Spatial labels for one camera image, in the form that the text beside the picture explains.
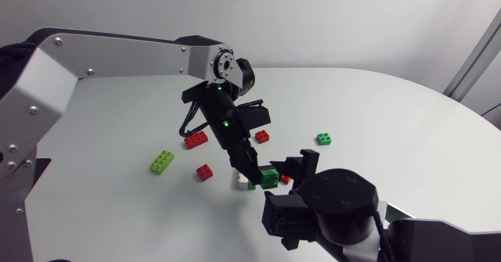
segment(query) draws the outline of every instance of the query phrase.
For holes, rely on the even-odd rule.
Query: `black end effector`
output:
[[[226,81],[224,84],[202,82],[182,93],[184,103],[192,102],[180,135],[183,137],[197,133],[201,128],[211,126],[219,145],[229,154],[232,167],[245,175],[254,185],[259,184],[258,153],[248,139],[249,130],[271,122],[268,109],[263,101],[248,102],[240,106],[233,103],[254,86],[254,72],[245,59],[237,60],[243,72],[243,88]],[[192,131],[185,132],[186,125],[193,119],[198,109],[207,120]]]
[[[301,150],[303,157],[272,162],[294,179],[289,195],[265,193],[262,223],[270,235],[282,237],[286,249],[297,248],[299,240],[317,241],[339,261],[343,246],[366,239],[377,209],[374,185],[345,169],[315,173],[319,154]]]

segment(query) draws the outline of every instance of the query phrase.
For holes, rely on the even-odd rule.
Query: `black cable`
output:
[[[374,222],[376,222],[377,232],[379,233],[380,236],[380,245],[381,245],[381,250],[383,250],[383,255],[385,255],[385,258],[388,262],[395,262],[395,256],[391,251],[390,241],[388,239],[386,232],[384,231],[383,222],[381,222],[379,212],[376,212],[373,215],[373,217],[374,217]]]
[[[186,118],[185,118],[184,122],[182,123],[181,128],[179,128],[179,135],[181,135],[181,137],[187,138],[189,136],[192,136],[193,134],[202,131],[202,129],[204,129],[207,125],[209,125],[209,123],[206,122],[206,123],[203,123],[203,124],[195,127],[192,130],[188,130],[185,132],[186,126],[188,126],[188,123],[195,117],[196,112],[198,111],[199,107],[200,107],[200,105],[198,102],[191,103],[191,106],[189,107],[189,110],[188,110],[188,114],[186,114]]]
[[[491,110],[494,110],[494,109],[495,109],[496,107],[498,107],[498,106],[501,106],[501,102],[500,102],[499,104],[495,105],[494,107],[492,107],[490,110],[488,110],[488,111],[486,111],[485,113],[481,114],[480,116],[481,116],[481,117],[483,117],[485,114],[490,113],[490,112],[491,112]]]

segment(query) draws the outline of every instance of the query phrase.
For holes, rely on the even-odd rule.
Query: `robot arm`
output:
[[[483,262],[501,260],[501,232],[470,233],[444,221],[410,217],[381,204],[374,185],[353,171],[315,173],[317,152],[271,164],[294,179],[288,195],[265,193],[262,224],[287,250],[317,242],[338,261]],[[390,222],[384,229],[381,218]]]
[[[238,95],[254,83],[243,81],[245,63],[230,45],[200,36],[165,41],[42,29],[0,56],[0,179],[34,162],[28,155],[62,116],[78,79],[187,74],[227,82]]]
[[[249,130],[270,122],[262,101],[235,106],[254,86],[254,73],[233,48],[200,36],[165,41],[87,31],[42,29],[0,48],[0,260],[32,261],[24,200],[50,159],[36,145],[63,115],[77,80],[86,77],[188,74],[205,82],[183,92],[200,108],[233,167],[256,184],[257,153]]]

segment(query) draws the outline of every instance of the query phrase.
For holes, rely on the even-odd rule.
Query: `gray metal frame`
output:
[[[468,56],[444,95],[458,102],[464,98],[501,50],[501,9]]]

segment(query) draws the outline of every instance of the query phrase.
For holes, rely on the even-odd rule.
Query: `small green lego brick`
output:
[[[153,163],[150,165],[150,170],[154,173],[161,175],[165,169],[171,164],[174,159],[174,153],[163,151]]]
[[[261,177],[261,188],[276,188],[279,186],[280,174],[276,169],[268,169],[259,171]]]
[[[252,185],[252,182],[251,182],[251,181],[249,181],[249,182],[247,183],[247,189],[256,189],[256,185]]]
[[[330,138],[329,134],[320,133],[316,135],[316,141],[319,143],[319,145],[329,145],[332,142],[332,139]]]

